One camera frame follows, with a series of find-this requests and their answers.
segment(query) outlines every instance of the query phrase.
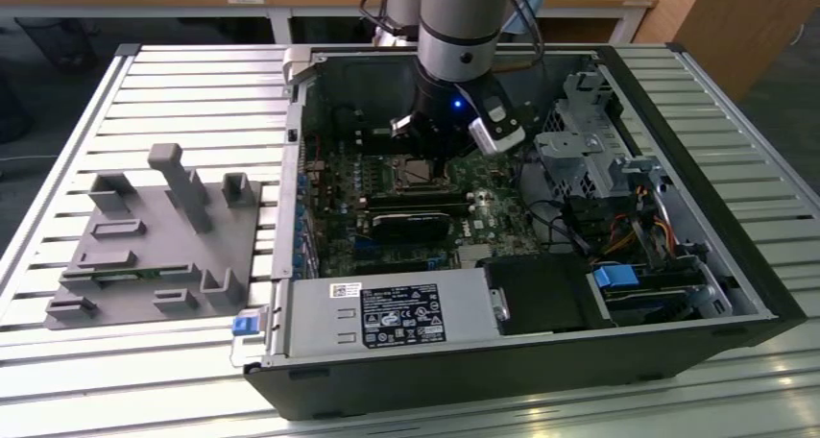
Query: motherboard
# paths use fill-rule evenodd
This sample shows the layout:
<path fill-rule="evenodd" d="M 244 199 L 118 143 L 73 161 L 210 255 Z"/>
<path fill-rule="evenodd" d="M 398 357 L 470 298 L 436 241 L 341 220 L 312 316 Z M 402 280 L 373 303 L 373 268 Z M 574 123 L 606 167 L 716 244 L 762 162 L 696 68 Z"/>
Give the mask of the motherboard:
<path fill-rule="evenodd" d="M 472 268 L 540 249 L 513 157 L 473 152 L 433 177 L 424 159 L 344 145 L 305 164 L 321 278 Z"/>

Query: trash bin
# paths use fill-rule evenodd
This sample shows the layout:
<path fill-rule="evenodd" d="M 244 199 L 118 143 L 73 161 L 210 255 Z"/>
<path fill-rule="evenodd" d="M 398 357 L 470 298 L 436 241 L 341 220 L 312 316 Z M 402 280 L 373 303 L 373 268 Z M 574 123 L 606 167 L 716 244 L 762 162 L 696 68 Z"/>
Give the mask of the trash bin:
<path fill-rule="evenodd" d="M 61 73 L 82 73 L 96 66 L 97 56 L 76 18 L 18 17 L 14 22 Z"/>
<path fill-rule="evenodd" d="M 20 138 L 30 129 L 32 123 L 33 120 L 0 72 L 0 143 Z"/>

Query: sticker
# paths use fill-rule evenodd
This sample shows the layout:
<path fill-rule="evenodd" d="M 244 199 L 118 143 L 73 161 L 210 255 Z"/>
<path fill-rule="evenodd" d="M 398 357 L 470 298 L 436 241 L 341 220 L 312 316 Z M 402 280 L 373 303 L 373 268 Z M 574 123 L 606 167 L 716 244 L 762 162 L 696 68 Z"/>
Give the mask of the sticker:
<path fill-rule="evenodd" d="M 446 340 L 436 284 L 380 289 L 361 289 L 361 283 L 354 284 L 361 303 L 362 343 L 368 349 Z"/>
<path fill-rule="evenodd" d="M 228 4 L 265 4 L 265 0 L 228 0 Z"/>
<path fill-rule="evenodd" d="M 330 299 L 341 297 L 358 297 L 361 291 L 360 282 L 333 282 L 330 283 Z"/>

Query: white table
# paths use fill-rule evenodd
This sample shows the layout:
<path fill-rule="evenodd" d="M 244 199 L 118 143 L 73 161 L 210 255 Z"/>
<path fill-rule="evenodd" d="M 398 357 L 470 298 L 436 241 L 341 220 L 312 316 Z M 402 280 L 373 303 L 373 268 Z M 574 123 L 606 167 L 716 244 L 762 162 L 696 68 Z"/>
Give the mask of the white table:
<path fill-rule="evenodd" d="M 114 57 L 0 259 L 0 436 L 782 436 L 820 422 L 820 203 L 685 54 L 618 52 L 809 321 L 673 379 L 322 422 L 289 423 L 232 365 L 230 318 L 49 331 L 92 174 L 156 184 L 145 156 L 177 142 L 204 182 L 264 183 L 249 305 L 269 299 L 286 99 L 280 46 L 145 46 Z M 626 126 L 653 151 L 634 120 Z M 245 347 L 245 355 L 261 353 Z"/>

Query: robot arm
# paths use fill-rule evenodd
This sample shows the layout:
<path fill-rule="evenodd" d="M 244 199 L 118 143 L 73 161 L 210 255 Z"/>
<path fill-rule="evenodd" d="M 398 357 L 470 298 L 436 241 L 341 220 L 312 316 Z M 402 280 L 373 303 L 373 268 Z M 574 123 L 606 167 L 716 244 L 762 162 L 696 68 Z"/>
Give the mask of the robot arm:
<path fill-rule="evenodd" d="M 525 137 L 532 112 L 512 105 L 492 72 L 508 12 L 508 0 L 386 0 L 381 33 L 417 35 L 416 95 L 393 133 L 416 137 L 416 153 L 441 170 L 474 146 L 492 155 Z"/>

